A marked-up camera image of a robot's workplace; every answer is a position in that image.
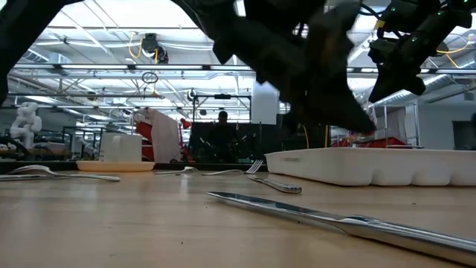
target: white plastic tray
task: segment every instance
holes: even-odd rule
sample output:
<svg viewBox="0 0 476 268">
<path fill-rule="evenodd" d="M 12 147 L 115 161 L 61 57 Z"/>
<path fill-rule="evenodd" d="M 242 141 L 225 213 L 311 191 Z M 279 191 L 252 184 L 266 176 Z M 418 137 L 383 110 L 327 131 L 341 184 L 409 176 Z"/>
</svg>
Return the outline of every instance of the white plastic tray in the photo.
<svg viewBox="0 0 476 268">
<path fill-rule="evenodd" d="M 270 173 L 345 186 L 476 185 L 476 152 L 322 148 L 266 155 Z"/>
</svg>

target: wooden table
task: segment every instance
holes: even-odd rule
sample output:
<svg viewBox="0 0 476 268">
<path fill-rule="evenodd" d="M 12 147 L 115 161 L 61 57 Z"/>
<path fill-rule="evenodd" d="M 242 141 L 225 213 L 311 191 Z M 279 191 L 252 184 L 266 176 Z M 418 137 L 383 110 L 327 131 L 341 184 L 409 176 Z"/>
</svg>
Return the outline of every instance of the wooden table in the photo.
<svg viewBox="0 0 476 268">
<path fill-rule="evenodd" d="M 205 191 L 476 238 L 474 188 L 342 188 L 270 175 L 303 187 L 292 195 L 244 176 L 121 177 L 0 183 L 0 267 L 458 267 L 229 206 Z"/>
</svg>

